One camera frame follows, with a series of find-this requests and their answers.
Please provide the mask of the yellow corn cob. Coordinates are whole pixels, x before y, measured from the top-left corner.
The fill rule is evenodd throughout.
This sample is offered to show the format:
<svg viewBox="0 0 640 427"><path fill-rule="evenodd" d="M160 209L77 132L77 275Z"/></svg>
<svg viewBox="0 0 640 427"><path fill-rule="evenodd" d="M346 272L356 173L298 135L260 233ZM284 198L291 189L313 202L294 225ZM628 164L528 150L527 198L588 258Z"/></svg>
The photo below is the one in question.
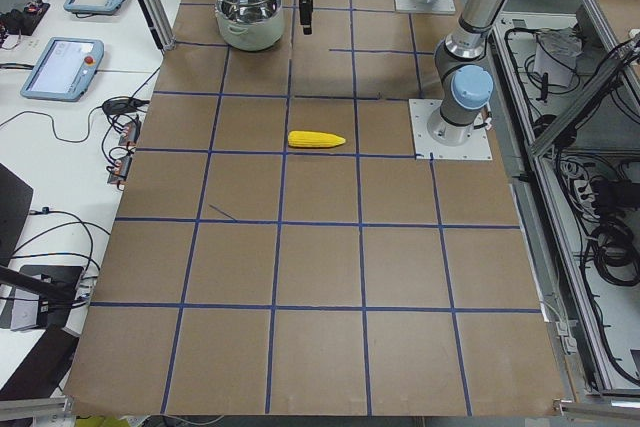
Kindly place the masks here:
<svg viewBox="0 0 640 427"><path fill-rule="evenodd" d="M346 139L333 133L293 130L288 133L289 147L301 149L325 149L342 146Z"/></svg>

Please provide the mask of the lower teach pendant tablet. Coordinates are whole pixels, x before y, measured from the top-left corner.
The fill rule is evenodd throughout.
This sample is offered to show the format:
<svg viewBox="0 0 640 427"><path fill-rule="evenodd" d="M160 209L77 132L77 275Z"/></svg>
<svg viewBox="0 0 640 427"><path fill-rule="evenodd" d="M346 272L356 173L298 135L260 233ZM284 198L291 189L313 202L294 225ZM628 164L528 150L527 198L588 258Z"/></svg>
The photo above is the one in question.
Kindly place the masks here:
<svg viewBox="0 0 640 427"><path fill-rule="evenodd" d="M20 95L38 100L78 101L86 93L103 56L101 40L52 37Z"/></svg>

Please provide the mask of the pale green cooking pot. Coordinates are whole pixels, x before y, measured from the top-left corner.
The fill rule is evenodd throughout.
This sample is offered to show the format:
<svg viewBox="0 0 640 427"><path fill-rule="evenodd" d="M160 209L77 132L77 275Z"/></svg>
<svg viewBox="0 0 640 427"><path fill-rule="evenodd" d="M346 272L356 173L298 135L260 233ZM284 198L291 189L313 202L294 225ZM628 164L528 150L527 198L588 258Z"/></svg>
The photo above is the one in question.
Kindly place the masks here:
<svg viewBox="0 0 640 427"><path fill-rule="evenodd" d="M268 49L285 30L281 0L217 0L215 16L222 38L242 51Z"/></svg>

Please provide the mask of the small circuit board box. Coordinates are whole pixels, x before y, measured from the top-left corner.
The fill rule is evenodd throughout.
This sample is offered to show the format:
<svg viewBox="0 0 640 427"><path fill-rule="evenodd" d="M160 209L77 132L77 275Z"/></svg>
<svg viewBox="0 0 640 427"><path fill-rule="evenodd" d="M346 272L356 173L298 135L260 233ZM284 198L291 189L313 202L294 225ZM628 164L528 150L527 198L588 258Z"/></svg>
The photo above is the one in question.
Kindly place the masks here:
<svg viewBox="0 0 640 427"><path fill-rule="evenodd" d="M1 14L1 25L8 34L31 36L50 8L46 2L30 2L21 10Z"/></svg>

